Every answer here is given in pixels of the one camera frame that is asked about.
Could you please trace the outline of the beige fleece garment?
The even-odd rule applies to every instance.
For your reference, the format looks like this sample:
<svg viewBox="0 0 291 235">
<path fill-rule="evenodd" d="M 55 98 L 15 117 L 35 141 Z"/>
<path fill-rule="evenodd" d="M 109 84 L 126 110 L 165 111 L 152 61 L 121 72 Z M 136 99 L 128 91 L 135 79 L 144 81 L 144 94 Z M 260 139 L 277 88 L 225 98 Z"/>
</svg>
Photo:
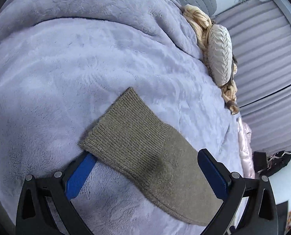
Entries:
<svg viewBox="0 0 291 235">
<path fill-rule="evenodd" d="M 207 62 L 207 47 L 210 29 L 216 23 L 212 21 L 211 18 L 206 13 L 204 13 L 199 7 L 192 6 L 189 4 L 183 7 L 183 16 L 191 25 L 192 29 L 196 34 L 197 44 L 201 51 L 203 52 L 203 63 L 206 66 L 208 73 L 212 78 L 210 68 Z M 232 115 L 239 113 L 239 107 L 237 105 L 236 97 L 237 86 L 234 80 L 235 74 L 237 73 L 237 64 L 238 62 L 235 56 L 233 55 L 232 58 L 233 72 L 230 81 L 223 87 L 217 86 L 221 89 L 221 96 L 224 99 L 224 102 Z"/>
</svg>

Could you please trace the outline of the black hanging clothes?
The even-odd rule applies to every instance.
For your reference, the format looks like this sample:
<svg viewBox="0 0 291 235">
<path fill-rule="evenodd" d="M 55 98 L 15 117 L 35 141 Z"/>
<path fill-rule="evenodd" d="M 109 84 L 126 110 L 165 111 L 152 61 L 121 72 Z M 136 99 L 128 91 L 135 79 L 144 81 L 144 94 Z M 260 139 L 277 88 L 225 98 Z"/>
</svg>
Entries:
<svg viewBox="0 0 291 235">
<path fill-rule="evenodd" d="M 255 178 L 270 177 L 286 167 L 291 160 L 291 151 L 279 151 L 272 155 L 265 152 L 253 153 Z"/>
</svg>

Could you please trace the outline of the lavender plush bed blanket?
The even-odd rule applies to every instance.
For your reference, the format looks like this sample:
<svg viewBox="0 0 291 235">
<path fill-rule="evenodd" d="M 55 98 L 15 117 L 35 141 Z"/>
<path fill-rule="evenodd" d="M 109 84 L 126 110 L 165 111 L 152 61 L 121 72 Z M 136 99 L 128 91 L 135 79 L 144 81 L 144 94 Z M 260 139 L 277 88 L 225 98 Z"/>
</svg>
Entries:
<svg viewBox="0 0 291 235">
<path fill-rule="evenodd" d="M 0 10 L 0 202 L 47 177 L 127 88 L 197 150 L 242 172 L 237 122 L 175 0 L 7 0 Z"/>
</svg>

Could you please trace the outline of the cream pleated round pillow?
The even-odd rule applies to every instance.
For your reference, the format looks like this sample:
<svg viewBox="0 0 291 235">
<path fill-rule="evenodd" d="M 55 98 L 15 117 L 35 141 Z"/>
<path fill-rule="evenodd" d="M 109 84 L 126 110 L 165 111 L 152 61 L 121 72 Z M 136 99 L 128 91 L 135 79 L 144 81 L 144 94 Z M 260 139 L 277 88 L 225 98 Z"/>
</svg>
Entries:
<svg viewBox="0 0 291 235">
<path fill-rule="evenodd" d="M 223 87 L 233 72 L 232 42 L 226 27 L 214 24 L 210 29 L 207 47 L 207 62 L 215 84 Z"/>
</svg>

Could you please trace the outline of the olive knit sweater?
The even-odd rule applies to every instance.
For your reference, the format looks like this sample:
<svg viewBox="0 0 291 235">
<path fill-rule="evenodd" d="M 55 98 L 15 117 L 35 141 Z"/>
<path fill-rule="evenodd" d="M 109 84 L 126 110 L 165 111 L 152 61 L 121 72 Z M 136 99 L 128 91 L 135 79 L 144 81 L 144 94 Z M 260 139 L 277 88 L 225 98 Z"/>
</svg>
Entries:
<svg viewBox="0 0 291 235">
<path fill-rule="evenodd" d="M 206 226 L 221 206 L 197 163 L 198 152 L 161 121 L 133 88 L 99 118 L 81 147 L 183 222 Z"/>
</svg>

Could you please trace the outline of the pink satin puffer jacket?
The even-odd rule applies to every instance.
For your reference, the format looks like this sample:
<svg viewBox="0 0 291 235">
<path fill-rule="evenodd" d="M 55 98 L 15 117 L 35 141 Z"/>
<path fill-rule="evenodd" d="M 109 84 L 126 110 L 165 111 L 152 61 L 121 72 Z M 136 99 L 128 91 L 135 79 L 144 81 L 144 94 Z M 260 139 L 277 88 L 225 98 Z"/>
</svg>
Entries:
<svg viewBox="0 0 291 235">
<path fill-rule="evenodd" d="M 244 178 L 255 178 L 255 170 L 253 163 L 253 152 L 250 146 L 251 142 L 251 128 L 247 123 L 242 121 L 241 117 L 237 118 L 238 126 L 238 144 L 239 155 L 241 159 L 241 165 Z"/>
</svg>

